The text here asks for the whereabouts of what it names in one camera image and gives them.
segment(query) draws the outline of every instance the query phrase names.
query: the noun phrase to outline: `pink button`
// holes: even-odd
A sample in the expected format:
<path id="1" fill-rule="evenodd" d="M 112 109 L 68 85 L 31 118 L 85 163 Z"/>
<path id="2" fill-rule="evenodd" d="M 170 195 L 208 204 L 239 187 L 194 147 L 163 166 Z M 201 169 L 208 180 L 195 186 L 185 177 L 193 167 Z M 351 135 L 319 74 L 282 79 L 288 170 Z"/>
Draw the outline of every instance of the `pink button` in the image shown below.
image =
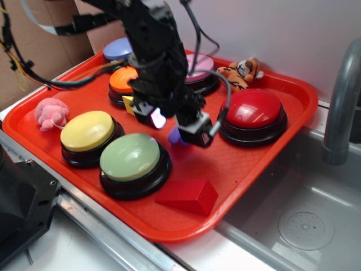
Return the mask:
<path id="1" fill-rule="evenodd" d="M 194 55 L 187 55 L 187 60 L 188 60 L 188 69 L 190 70 L 192 68 L 193 65 L 193 59 L 194 59 Z M 210 58 L 209 56 L 206 55 L 198 55 L 197 58 L 197 64 L 195 67 L 195 70 L 197 69 L 210 69 L 213 70 L 214 69 L 214 61 L 212 58 Z M 186 83 L 192 83 L 192 82 L 197 82 L 200 81 L 206 77 L 208 77 L 210 74 L 207 72 L 195 72 L 193 73 L 191 76 L 187 76 L 186 77 Z"/>

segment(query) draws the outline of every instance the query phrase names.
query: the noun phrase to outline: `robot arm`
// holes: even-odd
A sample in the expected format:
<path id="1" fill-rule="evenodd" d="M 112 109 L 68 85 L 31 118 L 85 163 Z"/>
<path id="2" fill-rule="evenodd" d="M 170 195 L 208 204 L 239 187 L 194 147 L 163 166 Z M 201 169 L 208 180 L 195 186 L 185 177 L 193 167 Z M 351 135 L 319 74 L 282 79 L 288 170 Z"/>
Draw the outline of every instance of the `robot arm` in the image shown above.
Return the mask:
<path id="1" fill-rule="evenodd" d="M 134 91 L 134 111 L 146 119 L 155 108 L 165 117 L 175 115 L 182 139 L 208 147 L 212 123 L 203 113 L 205 100 L 186 87 L 188 61 L 171 10 L 149 8 L 141 0 L 83 0 L 121 19 L 133 48 L 129 64 L 139 77 L 129 85 Z"/>

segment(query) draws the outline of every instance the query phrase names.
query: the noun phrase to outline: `yellow button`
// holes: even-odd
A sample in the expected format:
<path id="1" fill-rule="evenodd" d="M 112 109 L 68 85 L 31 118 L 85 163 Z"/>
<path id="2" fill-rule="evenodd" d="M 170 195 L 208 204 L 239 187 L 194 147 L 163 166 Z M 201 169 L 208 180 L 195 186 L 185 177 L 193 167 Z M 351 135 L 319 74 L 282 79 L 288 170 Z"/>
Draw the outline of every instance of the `yellow button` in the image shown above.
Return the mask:
<path id="1" fill-rule="evenodd" d="M 88 151 L 103 144 L 112 135 L 114 127 L 108 113 L 90 111 L 72 119 L 61 131 L 60 140 L 69 151 Z"/>

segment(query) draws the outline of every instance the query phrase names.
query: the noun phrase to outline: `black cable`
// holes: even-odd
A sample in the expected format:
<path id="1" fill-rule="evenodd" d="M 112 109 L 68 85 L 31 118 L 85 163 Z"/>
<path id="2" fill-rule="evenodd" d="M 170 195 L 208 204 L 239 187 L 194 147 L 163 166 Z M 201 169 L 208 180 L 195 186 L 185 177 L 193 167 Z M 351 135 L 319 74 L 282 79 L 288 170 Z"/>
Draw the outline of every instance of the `black cable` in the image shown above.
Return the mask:
<path id="1" fill-rule="evenodd" d="M 5 4 L 3 2 L 3 0 L 0 0 L 0 4 L 1 4 L 1 7 L 2 9 L 4 9 L 6 11 L 6 8 L 5 8 Z M 48 86 L 48 88 L 50 87 L 59 87 L 59 88 L 62 88 L 62 89 L 73 89 L 73 88 L 78 88 L 78 87 L 82 87 L 82 86 L 85 86 L 86 84 L 94 81 L 98 76 L 106 73 L 106 72 L 109 72 L 111 70 L 113 70 L 114 68 L 116 67 L 123 67 L 123 66 L 126 66 L 128 65 L 127 61 L 124 61 L 122 63 L 116 63 L 114 65 L 111 65 L 111 66 L 108 66 L 108 67 L 105 67 L 105 68 L 102 68 L 98 73 L 94 74 L 93 76 L 91 77 L 87 77 L 83 80 L 79 80 L 79 81 L 75 81 L 75 82 L 63 82 L 63 81 L 51 81 L 51 80 L 48 80 L 48 79 L 45 79 L 43 77 L 41 77 L 40 75 L 36 74 L 32 69 L 32 65 L 33 63 L 31 61 L 29 62 L 26 62 L 23 58 L 23 56 L 21 55 L 21 52 L 20 50 L 17 48 L 17 45 L 16 45 L 16 42 L 12 36 L 12 33 L 11 33 L 11 24 L 10 24 L 10 17 L 8 15 L 8 13 L 6 12 L 3 12 L 3 16 L 4 16 L 4 20 L 5 20 L 5 23 L 4 23 L 4 26 L 3 26 L 3 39 L 4 41 L 1 41 L 1 44 L 6 48 L 5 52 L 7 53 L 7 55 L 10 57 L 10 55 L 8 54 L 8 51 L 13 47 L 15 52 L 16 52 L 16 56 L 19 60 L 19 63 L 20 65 L 22 66 L 24 72 L 30 76 L 32 79 L 42 83 L 42 84 L 45 84 Z"/>
<path id="2" fill-rule="evenodd" d="M 192 64 L 192 68 L 189 71 L 189 75 L 192 75 L 194 73 L 197 61 L 198 61 L 198 54 L 199 54 L 199 49 L 200 49 L 200 45 L 201 45 L 201 34 L 203 34 L 203 36 L 209 40 L 210 42 L 212 42 L 213 44 L 216 45 L 216 49 L 211 52 L 209 55 L 212 56 L 214 55 L 220 48 L 219 43 L 217 41 L 215 41 L 214 39 L 210 38 L 203 30 L 202 28 L 199 26 L 196 16 L 194 15 L 191 7 L 189 6 L 190 0 L 180 0 L 180 3 L 184 6 L 184 8 L 186 9 L 192 23 L 193 23 L 193 27 L 196 31 L 196 47 L 195 47 L 195 53 L 194 53 L 194 59 L 193 59 L 193 64 Z"/>

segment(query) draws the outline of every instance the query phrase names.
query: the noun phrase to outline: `purple object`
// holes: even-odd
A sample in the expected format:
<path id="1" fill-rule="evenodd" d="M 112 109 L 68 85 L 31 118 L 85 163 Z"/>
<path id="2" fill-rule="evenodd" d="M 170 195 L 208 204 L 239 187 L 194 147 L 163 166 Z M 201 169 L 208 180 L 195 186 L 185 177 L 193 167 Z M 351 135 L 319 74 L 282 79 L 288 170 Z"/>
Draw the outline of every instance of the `purple object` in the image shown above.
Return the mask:
<path id="1" fill-rule="evenodd" d="M 185 142 L 182 137 L 181 134 L 179 133 L 179 129 L 177 126 L 175 126 L 169 133 L 168 135 L 168 141 L 170 142 L 170 144 L 175 145 L 177 144 L 177 142 L 181 143 L 184 146 L 189 146 L 189 143 Z"/>
<path id="2" fill-rule="evenodd" d="M 133 52 L 127 38 L 119 38 L 109 43 L 103 50 L 104 58 L 108 60 L 119 60 L 127 58 Z"/>

